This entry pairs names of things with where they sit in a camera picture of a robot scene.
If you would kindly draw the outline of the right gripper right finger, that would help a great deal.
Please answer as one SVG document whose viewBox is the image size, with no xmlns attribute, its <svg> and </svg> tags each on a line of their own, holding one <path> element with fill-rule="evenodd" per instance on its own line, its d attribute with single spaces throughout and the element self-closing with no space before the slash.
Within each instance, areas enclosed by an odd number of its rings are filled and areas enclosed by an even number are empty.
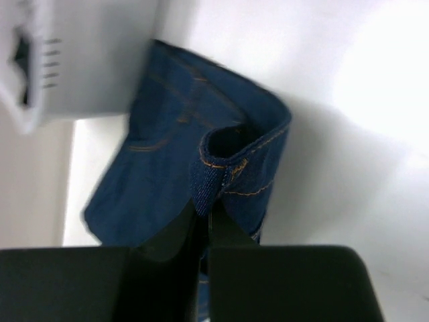
<svg viewBox="0 0 429 322">
<path fill-rule="evenodd" d="M 261 246 L 215 203 L 211 321 L 383 321 L 368 271 L 344 246 Z"/>
</svg>

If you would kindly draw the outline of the dark blue denim trousers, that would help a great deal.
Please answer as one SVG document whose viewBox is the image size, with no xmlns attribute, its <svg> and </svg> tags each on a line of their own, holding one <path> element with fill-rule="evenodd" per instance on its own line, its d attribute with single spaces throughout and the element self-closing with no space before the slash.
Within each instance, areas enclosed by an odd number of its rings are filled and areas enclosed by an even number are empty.
<svg viewBox="0 0 429 322">
<path fill-rule="evenodd" d="M 125 256 L 116 321 L 262 315 L 284 257 L 259 240 L 291 120 L 252 81 L 153 42 L 128 132 L 84 211 Z"/>
</svg>

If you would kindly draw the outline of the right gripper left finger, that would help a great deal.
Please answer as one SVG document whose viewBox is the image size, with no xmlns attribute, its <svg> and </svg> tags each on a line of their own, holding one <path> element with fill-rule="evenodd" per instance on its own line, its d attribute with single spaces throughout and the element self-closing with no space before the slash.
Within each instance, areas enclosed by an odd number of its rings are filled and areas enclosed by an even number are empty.
<svg viewBox="0 0 429 322">
<path fill-rule="evenodd" d="M 1 251 L 2 321 L 195 321 L 196 212 L 138 247 Z"/>
</svg>

